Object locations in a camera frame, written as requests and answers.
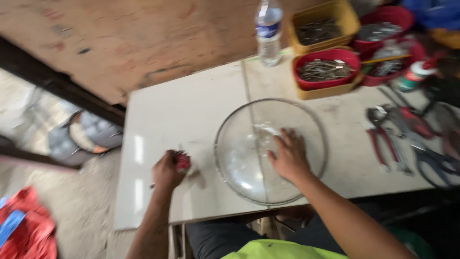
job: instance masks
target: white table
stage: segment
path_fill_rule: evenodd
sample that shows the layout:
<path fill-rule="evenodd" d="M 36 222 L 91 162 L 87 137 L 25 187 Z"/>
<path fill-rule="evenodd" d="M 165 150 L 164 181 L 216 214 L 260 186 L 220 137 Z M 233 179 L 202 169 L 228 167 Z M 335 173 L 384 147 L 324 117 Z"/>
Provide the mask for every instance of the white table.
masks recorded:
<path fill-rule="evenodd" d="M 213 158 L 213 141 L 223 120 L 248 101 L 268 97 L 292 100 L 315 111 L 329 142 L 322 180 L 340 195 L 354 198 L 431 188 L 415 169 L 414 154 L 405 140 L 400 140 L 400 146 L 415 176 L 396 171 L 386 148 L 385 160 L 390 161 L 392 172 L 381 169 L 365 133 L 368 124 L 364 117 L 367 107 L 390 102 L 377 88 L 299 100 L 291 76 L 292 58 L 288 48 L 276 67 L 265 68 L 256 58 L 248 58 L 133 92 L 127 109 L 114 228 L 138 227 L 151 194 L 150 169 L 165 150 L 179 145 L 192 156 L 200 173 L 186 177 L 174 191 L 171 224 L 272 208 L 233 193 L 217 175 Z M 421 92 L 406 96 L 417 108 L 427 102 Z M 427 145 L 440 152 L 439 140 Z M 280 207 L 306 203 L 302 198 Z"/>

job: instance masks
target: hand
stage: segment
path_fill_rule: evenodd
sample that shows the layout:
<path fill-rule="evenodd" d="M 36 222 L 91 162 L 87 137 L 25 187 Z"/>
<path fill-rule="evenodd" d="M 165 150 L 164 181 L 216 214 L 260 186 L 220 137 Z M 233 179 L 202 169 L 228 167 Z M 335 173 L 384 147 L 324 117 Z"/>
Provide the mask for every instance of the hand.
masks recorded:
<path fill-rule="evenodd" d="M 178 172 L 174 163 L 174 150 L 167 150 L 163 157 L 152 168 L 155 189 L 173 192 L 184 179 L 185 174 Z"/>
<path fill-rule="evenodd" d="M 304 137 L 297 137 L 293 129 L 286 131 L 281 128 L 281 133 L 283 139 L 273 136 L 278 146 L 278 157 L 268 150 L 268 160 L 281 177 L 297 185 L 305 176 L 313 175 L 306 157 Z"/>

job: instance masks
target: concrete floor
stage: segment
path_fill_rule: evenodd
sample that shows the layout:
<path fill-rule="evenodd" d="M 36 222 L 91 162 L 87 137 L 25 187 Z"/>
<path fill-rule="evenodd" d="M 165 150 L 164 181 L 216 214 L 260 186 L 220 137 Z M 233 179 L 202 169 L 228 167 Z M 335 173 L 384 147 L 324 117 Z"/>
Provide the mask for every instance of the concrete floor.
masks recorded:
<path fill-rule="evenodd" d="M 0 134 L 21 148 L 46 154 L 46 131 L 68 118 L 71 111 L 59 98 L 45 94 L 40 104 L 51 118 L 41 128 L 30 127 L 23 112 L 33 89 L 0 70 Z M 0 196 L 11 196 L 25 185 L 36 188 L 56 222 L 59 258 L 124 258 L 134 231 L 112 230 L 120 157 L 119 148 L 96 157 L 85 163 L 81 174 L 0 162 Z"/>

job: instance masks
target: dark pants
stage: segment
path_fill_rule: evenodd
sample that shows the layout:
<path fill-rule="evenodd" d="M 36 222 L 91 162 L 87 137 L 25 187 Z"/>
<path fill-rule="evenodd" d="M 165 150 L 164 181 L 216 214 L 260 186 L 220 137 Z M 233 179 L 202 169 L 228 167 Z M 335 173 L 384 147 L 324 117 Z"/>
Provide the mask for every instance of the dark pants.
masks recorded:
<path fill-rule="evenodd" d="M 358 207 L 379 220 L 379 208 L 375 204 L 360 204 Z M 221 259 L 231 252 L 237 252 L 249 241 L 266 238 L 234 218 L 190 223 L 186 224 L 186 228 L 195 259 Z M 345 254 L 318 215 L 287 240 Z"/>

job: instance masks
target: red basket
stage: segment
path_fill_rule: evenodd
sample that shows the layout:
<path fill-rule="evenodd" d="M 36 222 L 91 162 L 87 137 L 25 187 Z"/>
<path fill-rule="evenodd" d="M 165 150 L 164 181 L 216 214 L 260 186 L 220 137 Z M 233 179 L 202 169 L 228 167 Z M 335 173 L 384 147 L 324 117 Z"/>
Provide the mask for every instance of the red basket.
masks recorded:
<path fill-rule="evenodd" d="M 349 66 L 351 66 L 355 71 L 351 72 L 348 77 L 344 78 L 339 78 L 335 80 L 327 80 L 327 81 L 321 81 L 321 82 L 308 82 L 305 80 L 302 80 L 298 75 L 297 75 L 297 68 L 302 67 L 305 62 L 311 62 L 314 61 L 315 59 L 321 59 L 321 60 L 335 60 L 335 59 L 340 59 L 347 63 Z M 344 49 L 330 49 L 330 50 L 324 50 L 324 51 L 317 51 L 313 52 L 310 54 L 306 54 L 298 59 L 298 61 L 295 63 L 295 66 L 293 67 L 293 73 L 294 73 L 294 78 L 297 81 L 298 85 L 300 88 L 303 90 L 314 90 L 314 89 L 323 89 L 323 88 L 329 88 L 333 86 L 338 86 L 342 84 L 347 84 L 349 83 L 352 78 L 354 78 L 358 73 L 361 68 L 361 61 L 358 56 L 356 56 L 353 52 L 344 50 Z"/>
<path fill-rule="evenodd" d="M 403 38 L 398 38 L 396 39 L 397 43 L 403 42 L 403 41 L 410 41 L 412 43 L 412 46 L 409 49 L 409 53 L 412 54 L 411 57 L 405 58 L 403 63 L 402 63 L 402 68 L 400 71 L 393 73 L 389 76 L 386 77 L 372 77 L 369 75 L 365 75 L 361 85 L 363 86 L 376 86 L 380 85 L 382 83 L 385 83 L 387 81 L 390 81 L 391 79 L 397 78 L 401 76 L 405 71 L 412 65 L 413 62 L 423 60 L 426 56 L 425 48 L 423 48 L 422 44 L 420 42 L 411 40 L 411 39 L 403 39 Z M 371 59 L 373 54 L 380 48 L 383 47 L 383 41 L 378 41 L 376 44 L 372 45 L 371 47 L 367 48 L 365 51 L 363 51 L 360 55 L 359 58 L 361 60 L 368 60 Z"/>
<path fill-rule="evenodd" d="M 394 25 L 399 25 L 403 30 L 396 33 L 393 36 L 386 37 L 386 39 L 401 37 L 406 31 L 412 27 L 415 22 L 413 14 L 404 7 L 401 6 L 385 6 L 380 7 L 372 13 L 361 16 L 359 19 L 361 25 L 375 24 L 379 22 L 390 22 Z M 379 41 L 361 41 L 355 39 L 353 41 L 353 47 L 356 51 L 361 52 L 373 44 Z"/>

